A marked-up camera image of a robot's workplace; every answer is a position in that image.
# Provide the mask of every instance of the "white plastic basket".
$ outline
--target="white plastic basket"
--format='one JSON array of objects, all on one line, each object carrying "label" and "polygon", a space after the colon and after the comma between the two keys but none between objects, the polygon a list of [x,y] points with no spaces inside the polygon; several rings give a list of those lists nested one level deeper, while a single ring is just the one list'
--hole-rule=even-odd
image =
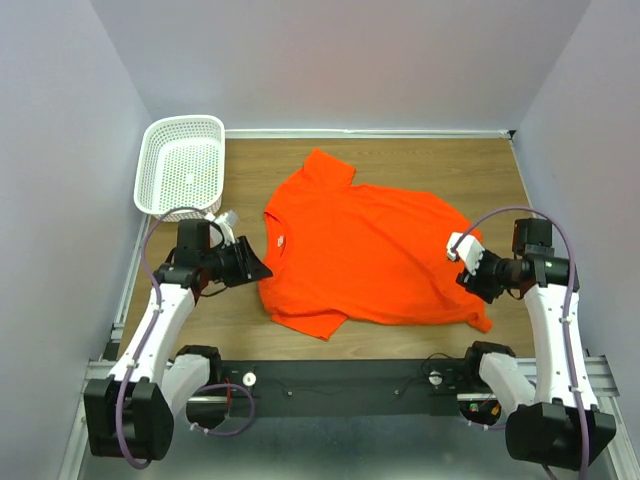
[{"label": "white plastic basket", "polygon": [[[215,213],[222,203],[224,125],[210,115],[183,115],[153,123],[142,137],[133,199],[142,212],[159,217],[177,207]],[[169,215],[168,222],[199,218]]]}]

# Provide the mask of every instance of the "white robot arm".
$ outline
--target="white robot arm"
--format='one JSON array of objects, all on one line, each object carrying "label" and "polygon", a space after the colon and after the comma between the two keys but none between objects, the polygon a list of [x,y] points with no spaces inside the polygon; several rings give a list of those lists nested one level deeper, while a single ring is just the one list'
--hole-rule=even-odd
[{"label": "white robot arm", "polygon": [[[191,395],[205,385],[220,383],[217,348],[184,347],[168,369],[167,361],[182,325],[210,282],[235,287],[272,275],[247,239],[234,236],[236,218],[226,213],[178,224],[177,246],[153,274],[159,295],[152,290],[140,325],[109,376],[90,380],[85,389],[94,455],[125,456],[140,467],[146,464],[134,463],[135,458],[162,459],[171,444],[174,419]],[[123,389],[126,401],[118,399]]]},{"label": "white robot arm", "polygon": [[[455,259],[451,248],[460,236],[460,233],[454,233],[449,240],[447,245],[449,259]],[[464,275],[475,276],[486,252],[484,247],[474,236],[467,235],[457,251],[459,259],[465,264],[466,273]],[[556,260],[549,257],[544,262],[549,265],[552,262],[555,263]],[[561,268],[567,268],[565,262],[562,262]],[[519,288],[521,283],[525,283],[520,279],[511,282],[513,282],[512,285],[518,284],[514,285],[516,288]],[[535,282],[528,285],[523,296],[533,328],[537,367],[535,388],[518,371],[517,362],[513,357],[492,353],[484,355],[482,358],[480,377],[491,386],[507,415],[514,412],[518,405],[532,405],[538,402],[552,403],[559,400],[565,406],[577,406],[574,389],[571,385],[567,350],[562,331],[562,303],[566,290],[566,285],[541,285]],[[573,347],[571,350],[580,381],[579,389],[583,403],[589,408],[597,406],[598,401],[587,379],[582,354],[583,349],[578,330],[578,299],[579,293],[573,292],[569,317]]]},{"label": "white robot arm", "polygon": [[[464,262],[457,283],[468,292],[491,303],[505,290],[517,289],[531,317],[535,386],[518,370],[515,358],[504,353],[510,352],[506,347],[480,352],[474,367],[507,416],[510,455],[576,470],[600,454],[616,428],[611,416],[598,411],[587,378],[578,330],[578,284],[570,281],[570,262],[554,256],[551,230],[547,219],[517,220],[514,256],[508,259],[486,250],[472,235],[460,241],[461,234],[454,233],[447,257]],[[563,307],[572,283],[567,312]]]}]

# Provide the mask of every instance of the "wire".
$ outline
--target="wire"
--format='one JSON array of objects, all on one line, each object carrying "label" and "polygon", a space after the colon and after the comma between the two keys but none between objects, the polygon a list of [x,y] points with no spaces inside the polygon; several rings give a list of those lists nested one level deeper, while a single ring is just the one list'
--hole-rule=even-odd
[{"label": "wire", "polygon": [[[151,280],[151,285],[153,286],[153,290],[155,291],[155,294],[156,294],[156,305],[157,305],[158,308],[156,308],[153,311],[153,314],[151,316],[151,320],[149,321],[149,325],[147,326],[147,329],[144,331],[144,334],[142,335],[142,338],[140,339],[140,343],[138,344],[138,346],[134,350],[133,355],[131,356],[131,365],[127,366],[126,372],[124,374],[124,378],[122,379],[122,382],[120,382],[120,388],[118,389],[118,396],[116,398],[116,412],[115,412],[115,417],[116,417],[115,418],[115,421],[116,421],[115,422],[116,423],[116,438],[118,440],[118,446],[120,447],[120,451],[122,452],[122,456],[127,460],[129,465],[131,465],[133,468],[136,468],[138,470],[142,470],[143,468],[147,468],[150,465],[151,461],[150,460],[146,460],[144,462],[139,462],[131,454],[131,450],[129,450],[129,447],[127,445],[127,440],[126,440],[125,435],[124,435],[124,427],[123,427],[122,416],[123,416],[123,411],[124,411],[124,399],[125,399],[126,392],[127,392],[127,386],[129,384],[129,381],[131,380],[131,376],[133,375],[133,371],[135,370],[135,365],[137,364],[138,360],[140,359],[140,355],[142,354],[142,351],[144,350],[144,347],[145,347],[147,341],[149,340],[149,337],[151,336],[151,333],[153,332],[153,329],[156,326],[156,323],[158,322],[158,317],[160,316],[160,307],[162,305],[162,291],[160,290],[160,284],[158,283],[158,280],[154,277],[153,271],[151,270],[151,267],[149,266],[149,262],[147,261],[147,247],[149,245],[149,239],[151,238],[151,235],[153,234],[153,232],[155,232],[156,229],[158,228],[158,225],[160,225],[172,213],[176,213],[176,212],[183,211],[183,210],[190,210],[190,211],[197,212],[197,213],[201,214],[203,217],[205,215],[205,212],[203,212],[202,210],[199,210],[197,208],[193,208],[193,207],[172,208],[171,210],[165,212],[160,217],[158,217],[158,219],[149,228],[149,231],[145,235],[144,241],[143,241],[143,244],[142,244],[141,263],[142,263],[142,267],[144,269],[145,274]],[[252,405],[253,405],[253,398],[251,397],[251,394],[249,393],[248,396],[250,398],[250,400],[249,400],[250,403],[252,403]]]},{"label": "wire", "polygon": [[[225,378],[224,383],[226,383],[227,385],[231,383],[229,377]],[[231,410],[231,389],[227,388],[227,413],[229,413],[229,410]]]},{"label": "wire", "polygon": [[556,474],[551,471],[548,465],[543,465],[542,469],[545,472],[547,472],[547,475],[549,476],[549,480],[558,480],[558,477],[556,477]]},{"label": "wire", "polygon": [[394,400],[396,398],[402,398],[402,396],[407,392],[407,390],[409,390],[410,387],[414,387],[417,385],[424,385],[427,387],[433,387],[432,383],[429,381],[429,378],[422,378],[422,376],[420,377],[413,377],[408,379],[406,382],[404,382],[404,384],[396,390],[396,397],[394,398]]},{"label": "wire", "polygon": [[306,386],[301,386],[301,385],[296,385],[296,386],[290,386],[287,385],[285,382],[278,380],[277,378],[262,378],[262,380],[260,380],[262,385],[265,384],[269,384],[269,383],[275,383],[276,385],[280,386],[282,388],[282,394],[285,396],[290,396],[290,394],[293,394],[293,392],[313,392],[313,393],[318,393],[320,395],[325,395],[327,397],[331,397],[333,395],[337,395],[340,394],[342,392],[344,392],[344,388],[343,387],[328,387],[328,388],[333,388],[334,391],[331,392],[325,392],[322,389],[323,388],[327,388],[327,387],[306,387]]},{"label": "wire", "polygon": [[491,400],[496,400],[496,397],[489,397],[487,398],[484,402],[482,402],[480,405],[478,405],[478,408],[482,408],[484,407],[487,403],[489,403]]},{"label": "wire", "polygon": [[208,392],[210,390],[220,390],[223,388],[227,390],[229,389],[240,390],[242,393],[245,394],[245,396],[249,400],[249,417],[247,418],[247,421],[244,422],[240,427],[236,428],[235,430],[231,430],[230,432],[218,432],[216,430],[209,430],[208,428],[201,427],[197,423],[191,424],[192,429],[199,430],[203,432],[205,435],[211,435],[214,437],[233,437],[235,435],[238,435],[244,432],[253,423],[253,420],[256,416],[256,401],[253,398],[253,395],[251,395],[251,392],[249,392],[249,390],[247,390],[242,385],[236,385],[235,383],[216,383],[214,385],[206,385],[198,389],[198,392]]},{"label": "wire", "polygon": [[433,357],[435,357],[436,355],[441,355],[444,358],[453,358],[451,355],[447,355],[446,353],[442,353],[442,352],[436,352],[436,353],[432,353],[431,355],[429,355],[425,361],[427,360],[431,360]]},{"label": "wire", "polygon": [[207,294],[201,293],[200,296],[203,297],[203,298],[215,297],[219,293],[224,292],[227,288],[229,288],[229,287],[223,287],[223,288],[220,288],[220,289],[216,290],[215,292],[211,292],[211,293],[207,293]]},{"label": "wire", "polygon": [[569,257],[569,280],[567,282],[567,291],[564,296],[564,303],[562,304],[562,332],[564,337],[564,345],[567,355],[567,365],[569,367],[569,377],[571,378],[571,384],[573,387],[573,393],[576,400],[576,407],[578,409],[578,417],[580,419],[580,433],[582,437],[582,458],[580,462],[580,473],[578,478],[581,480],[585,480],[587,478],[587,469],[589,468],[589,427],[587,425],[587,412],[584,408],[584,403],[582,402],[582,396],[580,395],[579,386],[578,386],[578,373],[576,371],[576,362],[573,358],[573,345],[571,343],[571,330],[569,328],[569,310],[571,309],[571,294],[573,293],[573,287],[576,281],[576,264],[575,264],[575,255],[573,251],[573,247],[569,242],[569,237],[565,233],[564,229],[560,226],[560,224],[554,220],[549,215],[536,210],[535,208],[527,207],[527,206],[509,206],[502,207],[492,212],[487,213],[480,217],[480,219],[476,220],[467,230],[463,232],[463,234],[458,238],[456,243],[453,245],[451,250],[458,254],[458,247],[462,240],[469,235],[474,229],[478,227],[482,222],[484,222],[489,217],[493,217],[499,213],[510,212],[514,210],[522,210],[525,212],[531,212],[536,215],[539,215],[543,218],[549,220],[555,227],[560,237],[564,242],[564,245],[567,249],[567,256]]}]

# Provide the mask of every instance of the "white wall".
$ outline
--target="white wall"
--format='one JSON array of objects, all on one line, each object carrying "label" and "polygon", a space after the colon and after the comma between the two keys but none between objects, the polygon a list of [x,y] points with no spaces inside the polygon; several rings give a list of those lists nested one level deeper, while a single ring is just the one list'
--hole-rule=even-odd
[{"label": "white wall", "polygon": [[589,0],[92,0],[154,118],[516,128]]},{"label": "white wall", "polygon": [[640,3],[593,0],[515,136],[533,204],[576,244],[580,322],[640,453]]},{"label": "white wall", "polygon": [[138,231],[132,186],[149,121],[87,0],[3,4],[3,478],[57,478]]}]

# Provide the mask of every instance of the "wooden surface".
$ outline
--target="wooden surface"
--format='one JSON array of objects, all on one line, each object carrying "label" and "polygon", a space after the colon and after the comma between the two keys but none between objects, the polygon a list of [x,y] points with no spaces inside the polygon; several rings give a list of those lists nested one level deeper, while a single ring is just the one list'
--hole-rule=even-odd
[{"label": "wooden surface", "polygon": [[[221,211],[238,213],[235,232],[248,237],[260,258],[266,252],[263,209],[314,147],[355,166],[354,184],[430,191],[470,220],[500,206],[527,204],[509,143],[502,139],[228,140]],[[485,222],[481,228],[485,246],[510,255],[513,220],[522,216],[508,213]],[[152,268],[164,261],[175,241],[176,224],[161,225],[147,253]],[[121,352],[144,313],[149,293],[150,282],[139,272]],[[217,346],[227,359],[424,358],[434,352],[462,355],[474,340],[486,340],[510,345],[518,356],[533,356],[523,302],[504,295],[487,312],[494,321],[488,334],[466,324],[405,327],[347,321],[324,342],[271,322],[257,286],[250,284],[201,299],[174,351],[185,344],[201,344]]]}]

